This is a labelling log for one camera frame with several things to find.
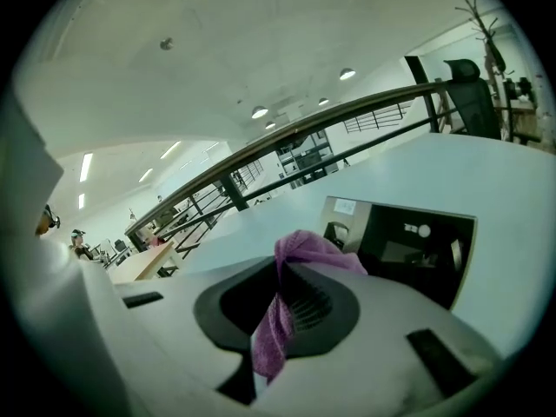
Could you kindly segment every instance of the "table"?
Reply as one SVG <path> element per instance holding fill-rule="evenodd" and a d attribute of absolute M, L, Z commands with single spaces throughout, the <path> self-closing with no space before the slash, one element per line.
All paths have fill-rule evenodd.
<path fill-rule="evenodd" d="M 510 142 L 425 134 L 270 201 L 222 218 L 188 273 L 271 255 L 298 228 L 320 233 L 328 195 L 472 215 L 467 277 L 453 313 L 509 355 L 528 341 L 552 293 L 556 157 Z"/>
<path fill-rule="evenodd" d="M 183 267 L 183 260 L 174 250 L 172 242 L 132 255 L 113 268 L 109 272 L 109 277 L 114 284 L 148 280 L 153 278 L 168 260 L 172 260 L 178 268 Z"/>
<path fill-rule="evenodd" d="M 530 102 L 511 100 L 513 115 L 513 133 L 520 136 L 520 143 L 526 145 L 527 140 L 540 142 L 537 132 L 537 116 L 535 108 Z M 494 109 L 498 112 L 508 111 L 508 107 L 500 104 L 500 101 L 493 101 Z"/>

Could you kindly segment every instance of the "chair backrest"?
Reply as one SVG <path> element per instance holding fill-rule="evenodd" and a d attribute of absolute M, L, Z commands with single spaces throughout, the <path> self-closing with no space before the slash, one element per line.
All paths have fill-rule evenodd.
<path fill-rule="evenodd" d="M 125 248 L 128 247 L 128 246 L 126 246 L 126 245 L 125 245 L 125 242 L 123 242 L 122 240 L 116 240 L 116 241 L 114 242 L 114 247 L 116 248 L 116 250 L 117 250 L 118 252 L 122 252 L 122 251 L 125 250 Z"/>
<path fill-rule="evenodd" d="M 501 139 L 499 119 L 487 83 L 480 78 L 479 67 L 468 59 L 446 60 L 452 80 L 446 90 L 471 136 Z"/>

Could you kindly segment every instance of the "ceiling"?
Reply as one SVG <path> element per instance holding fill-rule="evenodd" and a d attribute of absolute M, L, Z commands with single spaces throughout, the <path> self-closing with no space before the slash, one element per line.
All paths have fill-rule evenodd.
<path fill-rule="evenodd" d="M 84 182 L 79 182 L 83 153 L 60 158 L 57 161 L 64 172 L 49 199 L 49 205 L 56 215 L 67 220 L 78 214 L 78 196 L 81 193 L 85 194 L 83 212 L 86 212 L 105 202 L 113 202 L 119 196 L 146 188 L 194 145 L 182 142 L 161 159 L 173 144 L 173 141 L 143 142 L 93 150 L 89 174 Z M 150 175 L 139 183 L 141 176 L 151 168 Z"/>
<path fill-rule="evenodd" d="M 480 11 L 500 6 L 478 0 Z M 342 101 L 467 20 L 463 0 L 60 0 L 14 73 L 56 158 L 136 142 L 249 141 Z M 171 36 L 174 47 L 162 50 Z M 342 68 L 357 75 L 338 79 Z M 255 105 L 270 113 L 250 117 Z"/>

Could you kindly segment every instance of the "label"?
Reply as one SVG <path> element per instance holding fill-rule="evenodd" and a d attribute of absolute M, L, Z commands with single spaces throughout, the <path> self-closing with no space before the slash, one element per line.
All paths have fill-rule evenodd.
<path fill-rule="evenodd" d="M 350 201 L 349 199 L 336 199 L 334 205 L 334 212 L 352 215 L 355 211 L 355 204 L 357 201 Z"/>

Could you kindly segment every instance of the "purple cloth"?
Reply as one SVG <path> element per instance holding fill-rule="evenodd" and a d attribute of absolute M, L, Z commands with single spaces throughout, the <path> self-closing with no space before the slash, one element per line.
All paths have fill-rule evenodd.
<path fill-rule="evenodd" d="M 285 261 L 321 262 L 351 272 L 367 274 L 356 254 L 343 254 L 332 242 L 307 230 L 296 230 L 275 244 L 278 280 Z M 272 381 L 286 361 L 284 348 L 294 335 L 292 317 L 280 293 L 270 303 L 256 331 L 253 367 L 259 375 Z"/>

